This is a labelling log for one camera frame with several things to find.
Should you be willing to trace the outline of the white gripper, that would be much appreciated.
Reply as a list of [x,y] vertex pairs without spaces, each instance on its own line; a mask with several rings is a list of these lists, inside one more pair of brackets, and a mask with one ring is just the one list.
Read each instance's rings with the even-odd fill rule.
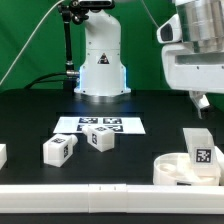
[[168,44],[162,48],[162,63],[170,88],[190,91],[198,117],[205,118],[210,108],[205,92],[224,93],[224,50],[194,53],[190,44]]

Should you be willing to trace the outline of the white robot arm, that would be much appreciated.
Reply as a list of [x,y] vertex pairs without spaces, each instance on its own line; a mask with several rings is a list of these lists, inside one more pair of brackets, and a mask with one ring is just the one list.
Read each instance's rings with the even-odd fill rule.
[[[86,9],[86,58],[75,91],[94,102],[127,94],[121,26],[105,10],[115,0],[78,0]],[[157,29],[170,88],[184,90],[204,117],[208,93],[224,94],[224,0],[172,0],[176,14]]]

